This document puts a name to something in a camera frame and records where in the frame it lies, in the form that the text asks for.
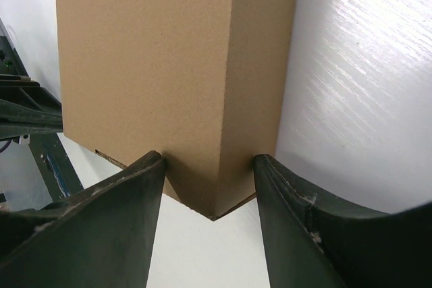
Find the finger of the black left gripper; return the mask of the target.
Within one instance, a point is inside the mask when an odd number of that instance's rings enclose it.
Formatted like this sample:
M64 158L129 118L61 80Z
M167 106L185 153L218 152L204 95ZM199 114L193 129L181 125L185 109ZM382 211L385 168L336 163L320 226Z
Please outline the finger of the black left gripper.
M61 103L26 76L1 75L1 139L63 131Z

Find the brown cardboard box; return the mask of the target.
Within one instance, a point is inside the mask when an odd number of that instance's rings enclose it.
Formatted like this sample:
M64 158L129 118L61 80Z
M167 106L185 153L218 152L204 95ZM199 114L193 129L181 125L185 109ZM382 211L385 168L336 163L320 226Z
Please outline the brown cardboard box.
M167 195L215 220L274 154L296 0L56 0L65 136L127 166L168 161Z

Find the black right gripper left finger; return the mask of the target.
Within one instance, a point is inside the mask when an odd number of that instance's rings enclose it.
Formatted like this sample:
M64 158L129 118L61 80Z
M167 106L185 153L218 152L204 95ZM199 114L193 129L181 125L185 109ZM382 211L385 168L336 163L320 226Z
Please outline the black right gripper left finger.
M40 210L1 212L2 287L145 287L165 181L150 151Z

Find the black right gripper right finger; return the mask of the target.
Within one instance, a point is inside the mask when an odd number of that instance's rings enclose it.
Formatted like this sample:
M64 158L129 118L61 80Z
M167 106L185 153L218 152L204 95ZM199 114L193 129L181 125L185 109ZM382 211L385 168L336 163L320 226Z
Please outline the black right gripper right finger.
M253 160L272 287L430 287L431 205L387 214Z

